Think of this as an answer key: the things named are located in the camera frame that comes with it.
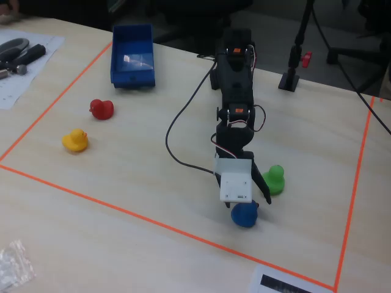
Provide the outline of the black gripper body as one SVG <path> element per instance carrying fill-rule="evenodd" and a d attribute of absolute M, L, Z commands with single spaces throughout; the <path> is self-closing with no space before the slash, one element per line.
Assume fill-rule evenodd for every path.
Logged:
<path fill-rule="evenodd" d="M 233 127 L 233 123 L 221 121 L 213 135 L 216 154 L 223 159 L 248 159 L 251 161 L 250 178 L 254 178 L 254 153 L 244 149 L 254 138 L 254 132 L 248 125 Z"/>

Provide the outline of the person's hand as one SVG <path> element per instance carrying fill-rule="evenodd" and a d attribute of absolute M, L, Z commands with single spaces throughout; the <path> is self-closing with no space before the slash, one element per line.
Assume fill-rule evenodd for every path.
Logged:
<path fill-rule="evenodd" d="M 1 26 L 20 20 L 18 4 L 1 4 Z"/>

